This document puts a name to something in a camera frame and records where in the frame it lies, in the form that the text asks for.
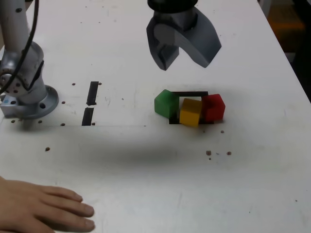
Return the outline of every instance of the red cube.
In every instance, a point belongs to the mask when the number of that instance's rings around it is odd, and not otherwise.
[[[203,117],[206,122],[224,118],[225,103],[219,94],[202,97]]]

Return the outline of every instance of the table surface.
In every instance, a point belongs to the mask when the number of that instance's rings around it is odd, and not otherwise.
[[[207,68],[182,51],[165,72],[146,0],[41,0],[44,80],[66,104],[41,124],[2,120],[0,174],[76,190],[95,233],[309,233],[310,103],[256,0],[197,8],[223,47]],[[96,125],[83,127],[91,81]],[[154,113],[163,89],[219,93],[224,121],[169,125]]]

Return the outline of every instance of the green cube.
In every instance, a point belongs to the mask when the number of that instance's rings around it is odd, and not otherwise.
[[[173,116],[179,109],[179,96],[168,91],[162,91],[155,98],[155,112],[164,116],[166,118],[170,118]]]

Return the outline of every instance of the human hand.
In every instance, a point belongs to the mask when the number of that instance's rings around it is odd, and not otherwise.
[[[0,233],[54,233],[53,226],[77,232],[95,228],[94,209],[75,192],[0,177]]]

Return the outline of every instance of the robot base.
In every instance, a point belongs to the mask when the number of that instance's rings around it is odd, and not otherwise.
[[[34,104],[21,105],[18,100],[11,96],[6,96],[0,105],[6,118],[37,119],[52,112],[58,105],[59,98],[56,90],[50,86],[45,86],[48,94],[46,97]]]

